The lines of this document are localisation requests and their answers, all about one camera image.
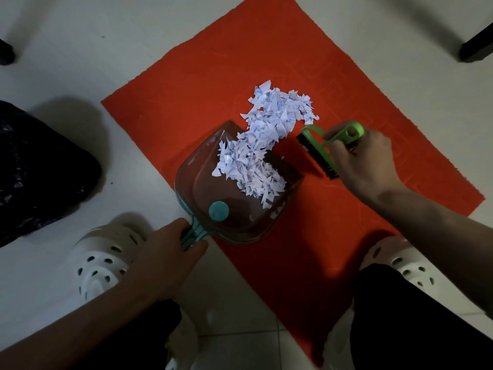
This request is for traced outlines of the person's left hand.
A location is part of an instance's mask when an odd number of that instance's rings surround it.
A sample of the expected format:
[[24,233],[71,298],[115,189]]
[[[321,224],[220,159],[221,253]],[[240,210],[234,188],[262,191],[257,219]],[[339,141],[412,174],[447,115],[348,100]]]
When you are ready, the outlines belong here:
[[154,231],[145,241],[123,281],[150,306],[173,297],[194,266],[182,263],[181,234],[190,227],[178,218]]

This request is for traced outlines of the person's right hand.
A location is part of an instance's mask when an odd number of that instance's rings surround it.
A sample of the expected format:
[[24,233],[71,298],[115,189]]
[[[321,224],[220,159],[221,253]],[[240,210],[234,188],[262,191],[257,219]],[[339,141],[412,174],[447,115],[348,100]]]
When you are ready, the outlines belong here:
[[[329,141],[350,121],[327,130],[323,139]],[[377,207],[395,194],[408,193],[399,179],[391,149],[391,140],[378,131],[363,127],[364,135],[353,151],[347,149],[347,169],[339,174],[346,188],[369,207]]]

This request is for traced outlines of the green hand brush black bristles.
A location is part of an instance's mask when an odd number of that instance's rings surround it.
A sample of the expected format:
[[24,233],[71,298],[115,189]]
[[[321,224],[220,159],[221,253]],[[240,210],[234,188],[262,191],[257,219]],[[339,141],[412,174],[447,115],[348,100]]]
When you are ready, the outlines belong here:
[[350,122],[350,124],[340,130],[329,141],[319,142],[316,136],[322,137],[323,135],[324,131],[321,128],[315,125],[307,125],[300,131],[296,138],[326,176],[331,180],[335,180],[339,178],[339,174],[336,171],[334,159],[329,151],[330,143],[341,141],[346,149],[353,151],[359,139],[364,135],[364,128],[357,122]]

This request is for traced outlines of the clear dustpan with teal handle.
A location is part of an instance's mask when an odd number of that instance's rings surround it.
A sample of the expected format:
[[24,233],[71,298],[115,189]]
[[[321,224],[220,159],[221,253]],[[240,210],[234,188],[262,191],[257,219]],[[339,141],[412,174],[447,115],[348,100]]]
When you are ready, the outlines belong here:
[[241,128],[232,120],[209,135],[183,162],[176,173],[175,193],[179,204],[191,216],[192,224],[182,231],[181,246],[188,250],[206,236],[229,244],[251,244],[268,235],[295,197],[304,177],[273,152],[267,162],[286,180],[286,190],[274,198],[269,209],[261,199],[246,196],[235,180],[214,177],[219,162],[219,142],[237,136]]

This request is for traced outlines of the person's left forearm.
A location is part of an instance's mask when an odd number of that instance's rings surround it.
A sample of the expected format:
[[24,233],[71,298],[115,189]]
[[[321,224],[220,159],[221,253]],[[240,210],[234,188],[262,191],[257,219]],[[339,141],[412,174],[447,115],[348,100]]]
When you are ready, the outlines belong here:
[[0,370],[71,367],[150,307],[162,293],[164,275],[134,265],[108,292],[0,352]]

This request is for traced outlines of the person's right forearm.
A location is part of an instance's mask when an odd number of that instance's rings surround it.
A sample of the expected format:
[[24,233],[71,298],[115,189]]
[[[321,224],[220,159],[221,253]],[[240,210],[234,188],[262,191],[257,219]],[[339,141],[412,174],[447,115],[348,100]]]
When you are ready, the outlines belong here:
[[493,228],[405,186],[370,195],[365,203],[493,319]]

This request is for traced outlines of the pile of white paper scraps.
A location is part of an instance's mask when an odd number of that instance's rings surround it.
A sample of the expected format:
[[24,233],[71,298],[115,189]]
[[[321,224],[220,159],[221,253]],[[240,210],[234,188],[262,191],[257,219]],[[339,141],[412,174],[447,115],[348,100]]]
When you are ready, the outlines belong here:
[[241,192],[260,199],[262,209],[269,209],[287,185],[273,165],[273,148],[293,131],[298,121],[312,125],[319,116],[314,114],[308,95],[272,88],[270,80],[255,87],[249,103],[251,110],[240,114],[247,130],[237,133],[233,140],[219,142],[219,161],[212,176],[223,175],[235,181]]

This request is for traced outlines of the white perforated left clog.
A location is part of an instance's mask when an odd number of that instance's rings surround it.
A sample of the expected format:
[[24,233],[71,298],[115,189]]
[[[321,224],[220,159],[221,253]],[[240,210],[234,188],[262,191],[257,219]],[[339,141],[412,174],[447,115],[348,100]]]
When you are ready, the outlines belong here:
[[[122,224],[96,227],[85,234],[75,244],[70,256],[75,284],[83,303],[117,285],[144,242],[145,237],[139,232]],[[198,354],[195,325],[183,308],[180,307],[180,311],[182,320],[165,345],[169,352],[165,370],[191,370]]]

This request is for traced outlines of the white perforated clog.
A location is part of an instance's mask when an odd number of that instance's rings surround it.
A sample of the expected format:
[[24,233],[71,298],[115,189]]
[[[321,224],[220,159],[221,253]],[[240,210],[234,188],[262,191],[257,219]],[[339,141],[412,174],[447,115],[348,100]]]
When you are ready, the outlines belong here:
[[[404,237],[390,236],[371,247],[360,270],[374,263],[390,266],[405,280],[432,298],[438,297],[437,269]],[[354,370],[349,335],[354,318],[354,302],[334,325],[324,344],[321,370]]]
[[[145,237],[139,232],[122,224],[96,227],[85,234],[75,244],[70,256],[75,284],[83,303],[117,285],[144,242]],[[180,311],[182,320],[165,345],[169,352],[165,370],[191,370],[198,354],[195,325],[183,308],[180,307]]]

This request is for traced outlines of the black left trouser leg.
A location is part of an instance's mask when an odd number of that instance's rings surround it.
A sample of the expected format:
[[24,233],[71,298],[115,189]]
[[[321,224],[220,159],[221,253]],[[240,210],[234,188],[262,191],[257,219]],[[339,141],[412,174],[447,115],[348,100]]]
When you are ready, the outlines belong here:
[[71,370],[165,370],[169,335],[182,320],[179,305],[159,301],[104,340]]

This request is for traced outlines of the black trouser leg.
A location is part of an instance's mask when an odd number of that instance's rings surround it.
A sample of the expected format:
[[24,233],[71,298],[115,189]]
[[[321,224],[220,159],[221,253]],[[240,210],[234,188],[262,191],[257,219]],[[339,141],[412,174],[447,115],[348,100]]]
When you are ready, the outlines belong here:
[[355,370],[493,370],[493,340],[390,266],[359,271],[353,293]]
[[182,320],[179,305],[159,301],[104,340],[71,370],[165,370],[169,335]]

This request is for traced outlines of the white perforated right clog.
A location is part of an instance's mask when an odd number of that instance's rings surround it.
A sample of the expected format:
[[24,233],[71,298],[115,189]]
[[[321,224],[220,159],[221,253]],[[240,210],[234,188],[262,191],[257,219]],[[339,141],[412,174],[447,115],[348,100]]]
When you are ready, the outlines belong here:
[[[437,269],[404,237],[390,236],[371,247],[360,270],[374,263],[390,266],[405,280],[432,298],[438,297]],[[354,370],[349,335],[354,318],[354,302],[334,325],[324,344],[321,370]]]

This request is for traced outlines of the black furniture leg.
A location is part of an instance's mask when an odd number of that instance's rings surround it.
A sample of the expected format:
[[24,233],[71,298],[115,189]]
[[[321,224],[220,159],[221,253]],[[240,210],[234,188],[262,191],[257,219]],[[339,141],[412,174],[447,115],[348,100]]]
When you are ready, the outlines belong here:
[[481,61],[493,53],[493,23],[481,30],[459,49],[459,62]]
[[0,66],[9,66],[16,60],[13,47],[0,39]]

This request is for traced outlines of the black plastic garbage bag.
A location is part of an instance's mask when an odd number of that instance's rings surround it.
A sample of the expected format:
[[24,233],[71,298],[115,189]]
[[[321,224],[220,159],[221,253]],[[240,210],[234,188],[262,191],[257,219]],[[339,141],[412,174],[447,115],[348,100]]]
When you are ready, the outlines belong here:
[[0,100],[0,248],[69,215],[101,176],[88,151]]

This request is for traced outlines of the black right trouser leg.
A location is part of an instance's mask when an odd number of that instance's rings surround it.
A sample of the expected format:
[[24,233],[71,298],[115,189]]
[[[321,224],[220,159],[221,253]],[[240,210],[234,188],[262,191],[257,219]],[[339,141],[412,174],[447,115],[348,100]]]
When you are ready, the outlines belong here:
[[353,293],[355,370],[493,370],[493,340],[390,266],[359,271]]

